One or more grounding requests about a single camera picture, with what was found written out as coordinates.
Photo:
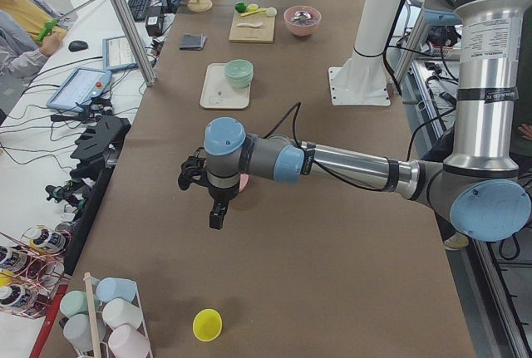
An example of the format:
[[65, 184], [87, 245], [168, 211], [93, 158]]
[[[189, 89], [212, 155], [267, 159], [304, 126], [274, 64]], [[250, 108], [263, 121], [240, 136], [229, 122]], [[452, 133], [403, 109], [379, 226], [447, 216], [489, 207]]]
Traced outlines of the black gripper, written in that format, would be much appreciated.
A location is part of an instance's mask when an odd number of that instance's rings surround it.
[[238, 196], [239, 186], [235, 184], [229, 188], [219, 188], [210, 185], [208, 191], [214, 200], [213, 208], [209, 213], [209, 227], [212, 229], [222, 229], [229, 202]]

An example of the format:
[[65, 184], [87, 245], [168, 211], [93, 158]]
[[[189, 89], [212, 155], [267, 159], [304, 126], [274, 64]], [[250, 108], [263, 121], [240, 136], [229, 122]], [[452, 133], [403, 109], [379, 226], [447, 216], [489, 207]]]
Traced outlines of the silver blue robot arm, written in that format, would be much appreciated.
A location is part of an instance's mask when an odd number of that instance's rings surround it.
[[[329, 79], [338, 105], [375, 105], [387, 98], [384, 59], [405, 0], [366, 0], [352, 55]], [[460, 233], [496, 242], [520, 231], [531, 201], [510, 158], [522, 21], [531, 0], [423, 0], [432, 21], [462, 27], [454, 142], [440, 163], [373, 156], [300, 141], [249, 134], [230, 117], [204, 133], [198, 172], [183, 169], [178, 184], [206, 187], [214, 200], [211, 228], [220, 229], [242, 174], [294, 184], [323, 171], [353, 187], [394, 192], [431, 208]]]

